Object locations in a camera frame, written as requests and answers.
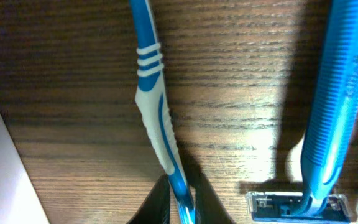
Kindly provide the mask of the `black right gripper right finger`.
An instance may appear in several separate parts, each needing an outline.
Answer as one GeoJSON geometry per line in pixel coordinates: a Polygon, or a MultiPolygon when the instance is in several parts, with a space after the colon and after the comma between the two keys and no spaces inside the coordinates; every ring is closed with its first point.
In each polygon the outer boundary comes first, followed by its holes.
{"type": "Polygon", "coordinates": [[[200,174],[195,185],[196,222],[199,224],[234,224],[212,185],[204,174],[200,174]]]}

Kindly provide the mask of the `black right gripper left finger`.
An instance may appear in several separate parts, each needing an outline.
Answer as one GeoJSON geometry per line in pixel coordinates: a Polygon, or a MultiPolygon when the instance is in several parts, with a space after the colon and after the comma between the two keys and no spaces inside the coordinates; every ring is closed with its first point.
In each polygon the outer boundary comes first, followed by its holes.
{"type": "Polygon", "coordinates": [[[128,224],[169,224],[170,184],[162,175],[128,224]]]}

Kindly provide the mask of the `blue white toothbrush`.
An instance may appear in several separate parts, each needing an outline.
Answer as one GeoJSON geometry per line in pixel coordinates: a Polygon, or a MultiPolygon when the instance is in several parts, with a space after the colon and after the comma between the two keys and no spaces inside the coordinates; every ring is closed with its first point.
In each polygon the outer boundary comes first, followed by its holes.
{"type": "Polygon", "coordinates": [[[196,223],[191,195],[173,131],[164,81],[163,54],[152,5],[148,0],[129,1],[137,36],[139,77],[135,103],[158,160],[168,175],[182,223],[196,223]]]}

